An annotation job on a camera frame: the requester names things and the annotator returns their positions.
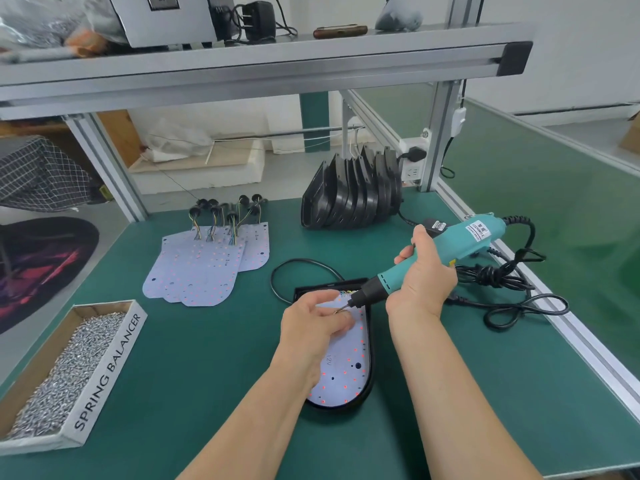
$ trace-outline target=person's left hand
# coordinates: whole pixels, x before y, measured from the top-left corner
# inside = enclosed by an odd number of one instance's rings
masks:
[[[337,290],[311,291],[284,310],[282,316],[280,344],[271,365],[293,367],[308,389],[320,380],[320,362],[329,348],[329,340],[348,331],[355,323],[347,311],[334,314],[335,308],[316,306],[338,295]]]

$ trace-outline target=person's right hand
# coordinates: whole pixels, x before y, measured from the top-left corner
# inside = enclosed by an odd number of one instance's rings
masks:
[[[389,320],[402,320],[407,315],[428,315],[439,318],[444,301],[458,284],[454,267],[440,262],[436,245],[423,225],[413,229],[411,240],[418,252],[418,259],[404,276],[400,290],[387,298]],[[413,254],[413,246],[407,246],[394,259],[398,264]]]

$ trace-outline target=label sticker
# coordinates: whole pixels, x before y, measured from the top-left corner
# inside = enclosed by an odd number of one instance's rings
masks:
[[[447,225],[444,224],[444,222],[440,222],[440,221],[436,221],[434,222],[433,226],[431,226],[432,229],[437,229],[437,230],[443,230],[444,227],[446,227]]]
[[[474,237],[476,242],[480,242],[491,235],[491,232],[489,232],[489,229],[487,229],[486,226],[482,224],[481,221],[476,221],[469,224],[467,226],[467,230],[471,233],[471,235]]]

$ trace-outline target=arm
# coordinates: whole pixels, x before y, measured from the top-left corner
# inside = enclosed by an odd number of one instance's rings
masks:
[[[275,478],[332,335],[353,326],[350,313],[316,308],[338,291],[307,293],[282,317],[280,345],[267,371],[178,480]]]
[[[442,304],[457,283],[455,269],[440,263],[423,226],[414,229],[412,242],[418,259],[388,298],[387,311],[432,478],[540,479],[440,322]],[[412,254],[407,246],[395,262]]]

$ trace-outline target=pile of screws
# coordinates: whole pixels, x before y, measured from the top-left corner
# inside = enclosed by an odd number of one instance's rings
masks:
[[[124,313],[85,320],[18,413],[7,440],[57,433],[114,338]]]

